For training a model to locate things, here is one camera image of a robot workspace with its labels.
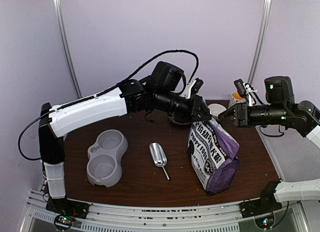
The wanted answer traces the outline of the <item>purple puppy food bag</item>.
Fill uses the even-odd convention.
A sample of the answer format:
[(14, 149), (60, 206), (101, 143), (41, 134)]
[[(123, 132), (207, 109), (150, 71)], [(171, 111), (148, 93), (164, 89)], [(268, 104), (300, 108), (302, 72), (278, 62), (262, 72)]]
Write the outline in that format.
[(187, 156), (207, 195), (215, 195), (230, 187), (240, 165), (239, 147), (215, 119), (192, 123)]

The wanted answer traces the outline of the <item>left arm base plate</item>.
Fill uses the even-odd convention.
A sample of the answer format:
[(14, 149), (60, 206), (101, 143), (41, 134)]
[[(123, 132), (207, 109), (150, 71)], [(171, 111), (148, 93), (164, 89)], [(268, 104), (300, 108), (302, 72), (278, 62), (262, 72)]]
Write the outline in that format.
[(66, 197), (62, 199), (52, 199), (48, 197), (46, 210), (67, 216), (72, 219), (86, 219), (90, 204), (69, 200)]

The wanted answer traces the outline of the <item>grey double pet bowl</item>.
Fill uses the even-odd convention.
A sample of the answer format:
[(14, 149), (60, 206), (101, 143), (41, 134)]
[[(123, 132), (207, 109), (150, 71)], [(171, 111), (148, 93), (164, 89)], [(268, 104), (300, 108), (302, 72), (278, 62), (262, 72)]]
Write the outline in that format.
[(122, 157), (128, 149), (128, 141), (119, 130), (101, 132), (87, 150), (86, 174), (93, 185), (107, 188), (117, 184), (122, 177)]

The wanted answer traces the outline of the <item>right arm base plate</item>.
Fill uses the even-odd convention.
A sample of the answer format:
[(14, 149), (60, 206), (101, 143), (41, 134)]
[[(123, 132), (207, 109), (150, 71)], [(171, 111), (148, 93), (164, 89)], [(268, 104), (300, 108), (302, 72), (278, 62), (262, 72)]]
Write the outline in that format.
[(242, 218), (256, 217), (281, 209), (283, 206), (275, 199), (259, 198), (245, 200), (239, 204)]

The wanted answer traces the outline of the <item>metal food scoop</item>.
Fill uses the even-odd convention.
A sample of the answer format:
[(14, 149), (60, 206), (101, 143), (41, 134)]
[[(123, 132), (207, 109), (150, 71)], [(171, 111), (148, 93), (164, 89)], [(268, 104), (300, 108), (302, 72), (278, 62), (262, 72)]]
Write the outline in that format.
[(157, 167), (162, 168), (166, 176), (166, 179), (170, 180), (169, 174), (165, 169), (165, 166), (167, 165), (168, 160), (162, 146), (159, 143), (153, 142), (153, 143), (150, 143), (149, 150), (150, 150), (150, 154), (152, 156), (154, 164)]

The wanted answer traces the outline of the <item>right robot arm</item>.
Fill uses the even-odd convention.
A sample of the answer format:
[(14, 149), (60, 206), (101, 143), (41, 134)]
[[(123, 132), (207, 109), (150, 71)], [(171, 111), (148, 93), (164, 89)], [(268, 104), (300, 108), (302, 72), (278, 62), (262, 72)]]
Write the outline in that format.
[[(244, 103), (236, 103), (218, 115), (218, 119), (236, 127), (284, 126), (295, 129), (317, 147), (320, 145), (320, 111), (310, 101), (295, 102), (292, 81), (288, 76), (272, 76), (264, 80), (267, 103), (255, 105), (257, 93), (241, 79), (234, 84)], [(256, 202), (259, 212), (266, 213), (283, 202), (319, 200), (319, 179), (300, 182), (270, 182)]]

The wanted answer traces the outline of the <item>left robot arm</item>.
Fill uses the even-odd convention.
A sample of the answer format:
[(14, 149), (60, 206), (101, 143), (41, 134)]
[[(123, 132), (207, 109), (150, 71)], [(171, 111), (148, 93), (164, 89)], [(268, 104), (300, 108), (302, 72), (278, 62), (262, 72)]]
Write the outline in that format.
[(53, 207), (61, 214), (72, 210), (65, 189), (64, 136), (73, 130), (104, 119), (154, 109), (175, 116), (183, 123), (210, 120), (210, 110), (197, 94), (202, 80), (184, 83), (182, 91), (175, 92), (179, 81), (185, 78), (182, 69), (160, 61), (151, 75), (141, 80), (127, 78), (114, 88), (63, 105), (43, 104), (38, 126), (39, 151)]

